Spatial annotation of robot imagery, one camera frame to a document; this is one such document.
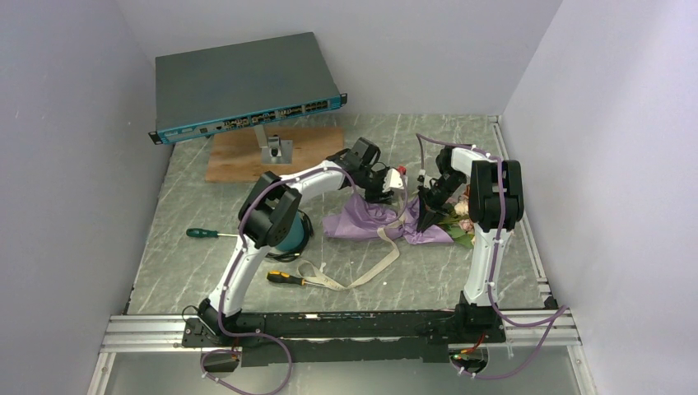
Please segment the purple flower bouquet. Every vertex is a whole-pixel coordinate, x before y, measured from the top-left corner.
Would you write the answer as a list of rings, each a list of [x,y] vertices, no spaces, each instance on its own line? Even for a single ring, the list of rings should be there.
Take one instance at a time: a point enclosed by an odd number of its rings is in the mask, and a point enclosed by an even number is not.
[[[420,214],[419,202],[413,198],[403,212],[403,218],[398,219],[398,211],[392,207],[368,203],[360,194],[349,197],[338,214],[322,219],[323,234],[334,239],[350,239],[355,241],[377,239],[382,228],[391,240],[405,239],[412,245],[418,244],[452,244],[458,243],[467,248],[474,246],[474,235],[468,233],[457,239],[445,229],[433,225],[427,230],[416,229]]]

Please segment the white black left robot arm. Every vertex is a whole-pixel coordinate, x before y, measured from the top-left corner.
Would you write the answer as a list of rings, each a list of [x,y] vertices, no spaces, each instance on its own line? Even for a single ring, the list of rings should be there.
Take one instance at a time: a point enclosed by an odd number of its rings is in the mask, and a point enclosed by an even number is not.
[[[291,232],[302,202],[347,187],[357,187],[378,202],[392,197],[387,181],[393,170],[379,161],[380,149],[361,137],[294,174],[263,173],[239,211],[239,229],[229,263],[212,293],[198,306],[204,335],[215,345],[230,343],[236,320],[255,272],[271,249]]]

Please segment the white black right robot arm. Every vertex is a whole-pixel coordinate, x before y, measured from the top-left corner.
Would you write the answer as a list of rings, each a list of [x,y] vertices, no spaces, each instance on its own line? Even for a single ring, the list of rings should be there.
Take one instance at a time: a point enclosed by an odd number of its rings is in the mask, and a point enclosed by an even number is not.
[[[468,215],[474,224],[475,245],[463,296],[468,304],[491,307],[499,266],[510,234],[524,216],[521,164],[503,160],[475,146],[447,144],[436,158],[440,175],[420,175],[419,232],[448,215],[447,200],[468,186]]]

